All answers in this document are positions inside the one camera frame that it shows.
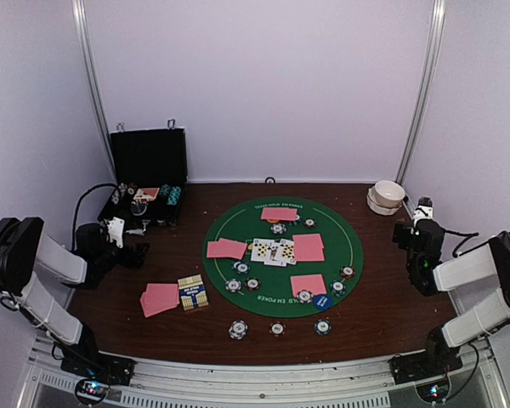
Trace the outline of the pink playing card deck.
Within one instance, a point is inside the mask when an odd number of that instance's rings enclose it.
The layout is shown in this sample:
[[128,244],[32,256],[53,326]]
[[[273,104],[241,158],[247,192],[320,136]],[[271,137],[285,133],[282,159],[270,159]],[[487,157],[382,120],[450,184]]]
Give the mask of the pink playing card deck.
[[179,285],[173,283],[148,283],[140,297],[145,318],[158,315],[179,305]]

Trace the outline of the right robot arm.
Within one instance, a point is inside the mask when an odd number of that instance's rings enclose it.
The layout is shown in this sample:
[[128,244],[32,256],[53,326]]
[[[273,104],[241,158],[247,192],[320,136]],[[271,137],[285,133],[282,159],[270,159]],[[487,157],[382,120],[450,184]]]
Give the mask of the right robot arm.
[[502,231],[450,260],[441,260],[448,230],[432,219],[415,224],[398,222],[392,242],[405,251],[405,268],[410,283],[425,297],[440,293],[470,295],[461,303],[457,317],[433,329],[426,350],[419,356],[419,368],[430,376],[438,374],[459,348],[481,335],[490,335],[510,323],[510,231]]

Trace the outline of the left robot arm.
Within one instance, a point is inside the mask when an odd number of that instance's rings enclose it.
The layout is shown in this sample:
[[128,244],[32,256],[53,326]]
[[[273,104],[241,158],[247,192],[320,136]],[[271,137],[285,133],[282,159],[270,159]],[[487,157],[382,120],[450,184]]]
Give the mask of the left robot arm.
[[71,246],[64,247],[45,232],[39,216],[0,217],[0,301],[46,331],[86,377],[97,377],[105,370],[105,358],[94,331],[56,299],[39,272],[64,286],[92,291],[114,269],[144,266],[150,244],[126,244],[122,218],[83,225],[72,221]]

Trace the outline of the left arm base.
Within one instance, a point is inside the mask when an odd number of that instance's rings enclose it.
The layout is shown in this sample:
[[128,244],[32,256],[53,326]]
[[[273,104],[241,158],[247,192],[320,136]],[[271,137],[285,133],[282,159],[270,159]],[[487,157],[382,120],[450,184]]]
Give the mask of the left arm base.
[[89,364],[79,358],[64,358],[60,369],[108,385],[130,384],[135,367],[134,360],[108,354],[101,354],[99,357],[100,361],[96,364]]

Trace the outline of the blue round button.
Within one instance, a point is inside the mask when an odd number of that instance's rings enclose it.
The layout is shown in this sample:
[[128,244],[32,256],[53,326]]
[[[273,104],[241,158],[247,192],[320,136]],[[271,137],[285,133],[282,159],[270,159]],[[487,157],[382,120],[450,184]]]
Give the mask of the blue round button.
[[328,310],[332,307],[332,298],[327,294],[320,294],[314,297],[313,305],[318,310]]

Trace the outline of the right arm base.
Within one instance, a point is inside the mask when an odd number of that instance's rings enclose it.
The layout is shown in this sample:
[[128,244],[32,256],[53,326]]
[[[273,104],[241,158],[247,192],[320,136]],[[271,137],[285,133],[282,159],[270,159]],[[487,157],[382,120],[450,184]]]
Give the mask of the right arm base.
[[443,376],[463,367],[460,357],[451,356],[443,360],[436,360],[431,358],[426,351],[408,355],[397,354],[388,363],[394,383],[397,385]]

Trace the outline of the single dealt pink card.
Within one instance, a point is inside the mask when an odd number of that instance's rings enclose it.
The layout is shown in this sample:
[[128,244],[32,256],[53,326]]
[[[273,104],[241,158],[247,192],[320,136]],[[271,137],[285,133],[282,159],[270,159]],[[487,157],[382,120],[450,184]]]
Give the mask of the single dealt pink card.
[[222,241],[209,241],[207,243],[207,258],[227,258],[228,245]]

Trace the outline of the green blue chip stack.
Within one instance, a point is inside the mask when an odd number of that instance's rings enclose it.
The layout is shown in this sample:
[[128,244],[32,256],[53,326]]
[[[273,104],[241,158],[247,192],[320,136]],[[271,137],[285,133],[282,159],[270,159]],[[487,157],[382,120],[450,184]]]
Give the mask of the green blue chip stack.
[[329,320],[317,320],[314,324],[314,331],[320,336],[328,335],[332,330]]

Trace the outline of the brown chip stack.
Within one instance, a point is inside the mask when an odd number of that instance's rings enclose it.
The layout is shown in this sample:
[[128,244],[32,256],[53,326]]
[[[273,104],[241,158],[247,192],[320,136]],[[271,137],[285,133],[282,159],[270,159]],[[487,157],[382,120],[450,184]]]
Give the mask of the brown chip stack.
[[280,321],[274,321],[269,326],[269,333],[274,337],[280,337],[286,332],[286,326]]

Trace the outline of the blue white chip stack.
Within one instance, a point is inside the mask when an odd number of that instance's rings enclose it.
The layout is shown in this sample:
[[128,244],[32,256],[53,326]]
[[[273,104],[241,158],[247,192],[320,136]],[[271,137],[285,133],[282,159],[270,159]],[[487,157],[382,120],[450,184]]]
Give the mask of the blue white chip stack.
[[235,320],[229,327],[229,336],[235,340],[243,339],[248,333],[248,324],[244,320]]

